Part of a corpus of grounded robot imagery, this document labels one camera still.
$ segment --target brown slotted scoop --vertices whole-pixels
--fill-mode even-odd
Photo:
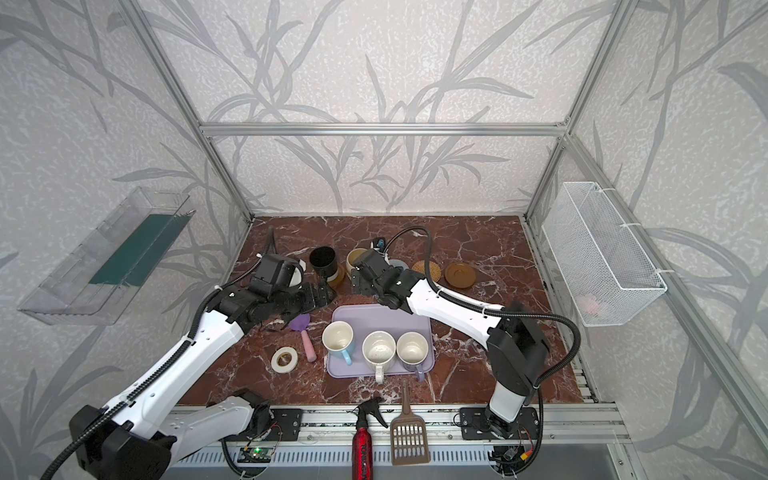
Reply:
[[[402,413],[389,424],[393,465],[429,463],[429,445],[424,419],[411,413],[408,383],[402,386]]]

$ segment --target masking tape roll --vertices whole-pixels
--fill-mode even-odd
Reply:
[[[288,362],[288,365],[280,365],[277,360],[282,355],[290,355],[290,361]],[[296,368],[296,364],[299,362],[299,354],[296,353],[296,349],[284,346],[281,349],[278,349],[274,355],[272,355],[272,370],[278,373],[288,373],[291,370]]]

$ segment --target green panel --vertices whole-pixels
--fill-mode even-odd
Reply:
[[[118,247],[89,283],[142,286],[191,216],[152,214]]]

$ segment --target pink handle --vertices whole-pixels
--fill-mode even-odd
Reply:
[[[306,333],[306,330],[301,331],[301,341],[304,342],[304,354],[306,355],[306,361],[312,363],[317,360],[315,347],[312,346],[312,340],[310,340],[310,336]]]

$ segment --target marble surface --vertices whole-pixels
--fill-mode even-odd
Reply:
[[[336,249],[340,261],[356,247],[373,237],[391,238],[403,227],[425,225],[435,238],[432,259],[445,268],[463,261],[477,270],[475,285],[459,290],[474,298],[509,304],[518,300],[531,311],[550,311],[541,278],[518,217],[264,217],[257,218],[240,253],[233,277],[247,270],[263,249],[266,227],[275,227],[277,251],[308,260],[310,251],[321,245]],[[422,259],[421,233],[407,233],[390,248],[390,258],[413,265]],[[445,285],[445,278],[440,281]],[[387,402],[399,399],[400,387],[409,382],[414,403],[485,403],[493,393],[495,380],[485,351],[465,334],[432,321],[435,367],[424,382],[414,376],[387,376],[382,385],[373,377],[334,379],[325,368],[326,350],[321,335],[330,323],[333,310],[345,304],[372,303],[372,299],[351,294],[348,280],[339,287],[333,304],[312,313],[307,331],[318,360],[305,360],[298,332],[280,328],[274,320],[265,328],[252,329],[238,344],[224,353],[184,395],[180,403],[206,405],[219,402],[238,389],[248,388],[268,398],[274,405],[359,403],[378,393]],[[551,344],[547,365],[565,354],[565,345],[553,325],[541,323]],[[270,362],[282,346],[299,352],[296,368],[287,374],[275,373]],[[571,367],[555,374],[541,385],[546,402],[581,403],[581,394]]]

